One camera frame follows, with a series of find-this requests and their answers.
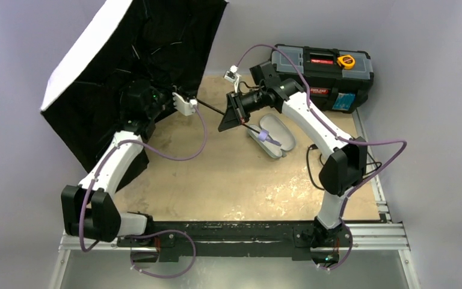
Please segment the mint green umbrella sleeve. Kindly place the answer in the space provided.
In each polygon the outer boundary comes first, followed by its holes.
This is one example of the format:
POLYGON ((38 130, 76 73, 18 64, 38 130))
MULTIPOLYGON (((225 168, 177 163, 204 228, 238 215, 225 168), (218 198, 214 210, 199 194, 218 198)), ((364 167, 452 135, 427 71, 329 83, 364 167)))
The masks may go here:
POLYGON ((264 115, 259 121, 259 126, 249 125, 247 132, 266 154, 274 159, 285 157, 297 144, 289 128, 273 114, 264 115))

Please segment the lavender umbrella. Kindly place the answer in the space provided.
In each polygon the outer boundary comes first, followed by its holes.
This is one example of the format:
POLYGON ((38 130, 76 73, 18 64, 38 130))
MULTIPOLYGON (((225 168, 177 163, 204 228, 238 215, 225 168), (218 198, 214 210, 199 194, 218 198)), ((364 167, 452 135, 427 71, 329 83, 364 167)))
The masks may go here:
POLYGON ((89 172, 116 131, 138 120, 143 139, 174 112, 139 112, 127 92, 194 96, 227 1, 105 1, 51 73, 41 115, 89 172))

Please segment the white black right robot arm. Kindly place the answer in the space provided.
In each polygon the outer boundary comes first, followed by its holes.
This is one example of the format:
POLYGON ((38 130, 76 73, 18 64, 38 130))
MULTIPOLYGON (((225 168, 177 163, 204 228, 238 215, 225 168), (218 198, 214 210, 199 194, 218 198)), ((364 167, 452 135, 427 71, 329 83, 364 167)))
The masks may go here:
POLYGON ((275 108, 302 129, 325 161, 319 173, 324 197, 313 223, 313 242, 323 243, 344 227, 345 199, 363 181, 367 157, 365 140, 340 130, 317 109, 299 83, 293 79, 282 80, 271 62, 253 66, 250 72, 258 89, 226 95, 226 111, 218 130, 244 125, 252 112, 264 107, 275 108))

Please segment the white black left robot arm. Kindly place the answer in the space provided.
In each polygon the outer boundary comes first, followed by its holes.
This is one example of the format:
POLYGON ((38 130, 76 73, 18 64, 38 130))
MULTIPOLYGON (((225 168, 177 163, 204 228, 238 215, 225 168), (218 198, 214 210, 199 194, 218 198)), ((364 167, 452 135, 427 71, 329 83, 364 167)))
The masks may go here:
POLYGON ((151 137, 156 118, 172 105, 170 92, 145 79, 131 81, 120 89, 119 118, 107 149, 78 185, 67 185, 61 192, 67 234, 109 242, 144 233, 147 216, 121 213, 114 195, 131 180, 134 169, 147 167, 149 159, 143 143, 151 137))

